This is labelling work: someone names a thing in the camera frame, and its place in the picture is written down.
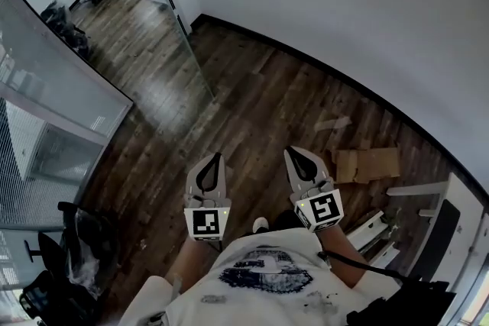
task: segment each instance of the desk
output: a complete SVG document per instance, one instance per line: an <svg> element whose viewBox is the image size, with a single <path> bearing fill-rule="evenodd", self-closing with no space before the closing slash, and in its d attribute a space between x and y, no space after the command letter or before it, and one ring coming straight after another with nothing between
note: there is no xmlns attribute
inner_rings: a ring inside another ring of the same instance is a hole
<svg viewBox="0 0 489 326"><path fill-rule="evenodd" d="M460 217L458 219L457 227L452 235L452 239L431 278L432 281L449 282L450 289L460 274L461 268L469 255L470 247L474 243L475 235L484 210L482 204L454 173L450 173L447 182L407 186L403 188L390 188L387 190L387 194L389 196L439 194L436 209L429 214L426 213L426 211L423 212L423 214L426 213L426 215L432 215L432 218L429 222L428 231L407 271L408 275L411 273L422 252L425 250L426 243L435 227L443 202L445 200L450 202L460 211Z"/></svg>

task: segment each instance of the cable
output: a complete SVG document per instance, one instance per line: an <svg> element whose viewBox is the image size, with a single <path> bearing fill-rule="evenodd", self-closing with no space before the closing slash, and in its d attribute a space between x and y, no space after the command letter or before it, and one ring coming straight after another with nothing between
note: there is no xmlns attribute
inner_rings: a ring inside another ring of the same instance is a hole
<svg viewBox="0 0 489 326"><path fill-rule="evenodd" d="M370 266L370 265L365 265L364 263L360 263L360 262L357 262L354 260L350 260L347 257L344 257L340 254L335 253L334 251L329 251L329 250L320 251L318 253L318 256L324 261L326 261L326 257L335 258L338 261L346 263L349 266L353 266L354 268L370 270L371 272L383 274L384 276L389 276L389 277L392 277L393 279L398 279L402 282L416 281L414 279L410 279L409 277L405 277L405 276L401 275L400 273L395 272L394 270L385 270L385 269L375 268L375 267Z"/></svg>

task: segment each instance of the cardboard piece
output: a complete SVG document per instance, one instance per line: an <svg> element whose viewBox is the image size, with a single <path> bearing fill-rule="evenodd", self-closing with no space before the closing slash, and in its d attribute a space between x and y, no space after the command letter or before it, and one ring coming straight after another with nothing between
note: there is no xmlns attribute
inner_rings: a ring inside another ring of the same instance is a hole
<svg viewBox="0 0 489 326"><path fill-rule="evenodd" d="M368 139L361 139L360 141L360 146L358 147L359 150L370 150L371 147L371 141Z"/></svg>
<svg viewBox="0 0 489 326"><path fill-rule="evenodd" d="M320 132L326 129L341 129L343 127L349 126L350 124L351 124L350 117L340 117L340 118L335 118L333 120L317 122L314 125L314 131Z"/></svg>
<svg viewBox="0 0 489 326"><path fill-rule="evenodd" d="M396 147L336 151L336 183L369 183L400 176Z"/></svg>

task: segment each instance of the dark wood plank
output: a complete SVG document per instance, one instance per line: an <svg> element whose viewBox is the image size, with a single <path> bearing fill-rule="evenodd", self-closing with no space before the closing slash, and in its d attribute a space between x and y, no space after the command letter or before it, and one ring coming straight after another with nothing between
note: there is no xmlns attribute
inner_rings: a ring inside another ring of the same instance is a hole
<svg viewBox="0 0 489 326"><path fill-rule="evenodd" d="M151 274L163 276L186 236L183 190L190 167L221 151L233 201L225 245L251 230L261 215L290 208L283 148L297 145L323 157L334 174L331 151L398 146L401 177L368 185L341 184L348 229L375 208L399 229L401 254L392 267L405 272L427 220L417 216L433 197L392 198L390 186L438 182L453 167L385 108L340 80L224 27L205 23L188 51L170 11L151 0L104 0L80 5L75 22L90 36L91 63L128 94L135 108L107 149L84 204L119 218L120 269L105 313L124 310ZM340 129L315 125L348 116ZM209 247L208 268L217 253Z"/></svg>

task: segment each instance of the sneaker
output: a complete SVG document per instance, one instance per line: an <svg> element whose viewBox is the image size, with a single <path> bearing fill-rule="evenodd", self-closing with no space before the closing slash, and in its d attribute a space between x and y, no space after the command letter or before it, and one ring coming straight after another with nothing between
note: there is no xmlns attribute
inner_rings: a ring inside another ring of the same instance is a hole
<svg viewBox="0 0 489 326"><path fill-rule="evenodd" d="M260 228L264 228L268 231L268 220L266 218L258 218L253 223L253 234L256 234Z"/></svg>

